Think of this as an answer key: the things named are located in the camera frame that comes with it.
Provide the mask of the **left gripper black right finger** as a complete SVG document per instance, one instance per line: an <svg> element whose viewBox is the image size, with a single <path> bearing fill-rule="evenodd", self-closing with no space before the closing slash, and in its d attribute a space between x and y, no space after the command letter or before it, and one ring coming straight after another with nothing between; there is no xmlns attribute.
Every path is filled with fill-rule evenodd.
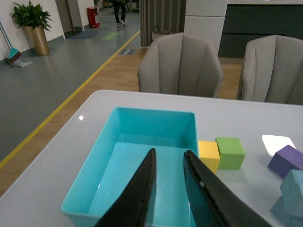
<svg viewBox="0 0 303 227"><path fill-rule="evenodd" d="M196 227L269 227L191 151L183 169L191 218Z"/></svg>

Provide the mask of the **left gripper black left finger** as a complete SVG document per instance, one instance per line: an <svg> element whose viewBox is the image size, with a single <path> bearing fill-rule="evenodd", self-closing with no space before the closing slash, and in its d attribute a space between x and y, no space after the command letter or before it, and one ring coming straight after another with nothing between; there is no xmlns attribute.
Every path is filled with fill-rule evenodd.
<svg viewBox="0 0 303 227"><path fill-rule="evenodd" d="M151 148L121 195L97 227L150 227L157 184L156 150Z"/></svg>

